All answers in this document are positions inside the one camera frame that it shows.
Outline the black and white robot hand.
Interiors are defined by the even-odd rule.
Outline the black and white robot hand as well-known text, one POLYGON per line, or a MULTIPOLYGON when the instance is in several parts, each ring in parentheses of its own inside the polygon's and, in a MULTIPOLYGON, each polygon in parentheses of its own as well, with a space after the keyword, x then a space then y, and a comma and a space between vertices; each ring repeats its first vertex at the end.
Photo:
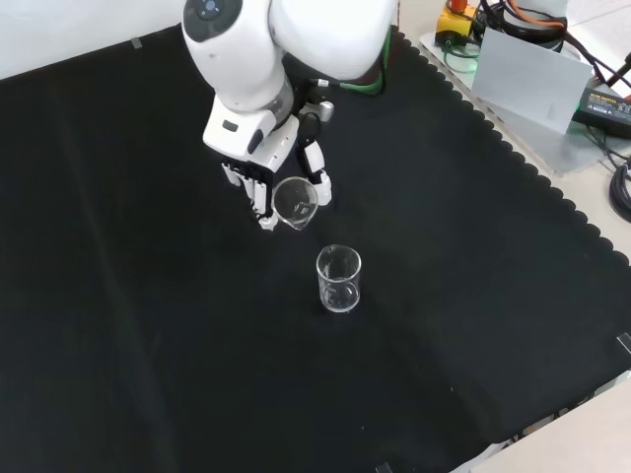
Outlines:
POLYGON ((272 207, 274 176, 291 153, 297 154, 308 182, 314 187, 317 206, 330 203, 331 181, 317 135, 333 112, 331 101, 308 102, 297 115, 291 113, 278 124, 270 110, 236 113, 214 99, 202 140, 220 155, 228 181, 245 190, 250 208, 263 229, 272 231, 278 224, 279 217, 272 207))

